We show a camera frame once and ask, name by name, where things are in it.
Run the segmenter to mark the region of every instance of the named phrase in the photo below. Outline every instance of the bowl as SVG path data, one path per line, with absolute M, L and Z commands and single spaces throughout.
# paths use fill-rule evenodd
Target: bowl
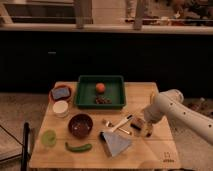
M 71 118 L 68 129 L 77 138 L 85 138 L 92 130 L 93 121 L 87 114 L 77 114 Z
M 59 100 L 70 101 L 72 89 L 67 85 L 58 85 L 49 92 L 50 101 L 57 102 Z

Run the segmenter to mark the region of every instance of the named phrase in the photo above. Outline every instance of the green pepper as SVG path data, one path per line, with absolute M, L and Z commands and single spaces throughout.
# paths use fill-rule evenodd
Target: green pepper
M 88 151 L 92 148 L 92 144 L 84 144 L 82 146 L 77 146 L 77 147 L 72 147 L 68 144 L 68 142 L 65 142 L 65 148 L 68 151 L 72 151 L 72 152 L 84 152 L 84 151 Z

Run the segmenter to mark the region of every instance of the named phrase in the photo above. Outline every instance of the knife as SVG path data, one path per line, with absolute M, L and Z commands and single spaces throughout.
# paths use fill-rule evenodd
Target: knife
M 113 126 L 112 128 L 108 129 L 108 132 L 114 132 L 116 129 L 118 129 L 119 127 L 121 127 L 122 125 L 124 125 L 125 123 L 127 123 L 130 119 L 132 118 L 132 115 L 126 116 L 125 118 L 123 118 L 118 124 L 116 124 L 115 126 Z

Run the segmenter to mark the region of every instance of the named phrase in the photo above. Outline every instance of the cup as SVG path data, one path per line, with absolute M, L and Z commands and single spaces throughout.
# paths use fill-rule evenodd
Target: cup
M 68 115 L 68 103 L 65 100 L 59 100 L 53 104 L 53 112 L 59 117 L 63 118 Z

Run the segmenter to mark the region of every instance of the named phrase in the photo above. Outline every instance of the wooden table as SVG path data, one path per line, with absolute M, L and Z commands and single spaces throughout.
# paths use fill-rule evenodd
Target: wooden table
M 75 94 L 76 82 L 57 82 L 56 85 L 66 84 Z M 52 112 L 52 103 L 47 111 L 35 143 L 30 159 L 31 168 L 73 168 L 73 169 L 148 169 L 148 168 L 180 168 L 178 153 L 173 140 L 168 121 L 164 117 L 154 125 L 154 132 L 149 138 L 138 136 L 130 127 L 130 123 L 123 126 L 131 130 L 133 135 L 117 132 L 132 139 L 132 145 L 116 157 L 107 155 L 103 142 L 99 139 L 99 132 L 106 127 L 102 119 L 118 123 L 127 114 L 141 115 L 141 109 L 150 104 L 150 95 L 158 92 L 155 83 L 125 83 L 127 105 L 122 110 L 89 110 L 78 109 L 69 102 L 69 115 L 58 118 Z M 93 119 L 93 129 L 84 140 L 78 140 L 68 131 L 69 120 L 78 113 L 87 113 Z M 57 143 L 53 148 L 45 148 L 40 141 L 44 131 L 52 129 L 56 132 Z M 83 153 L 72 153 L 65 149 L 65 142 L 72 146 L 91 143 L 93 148 Z

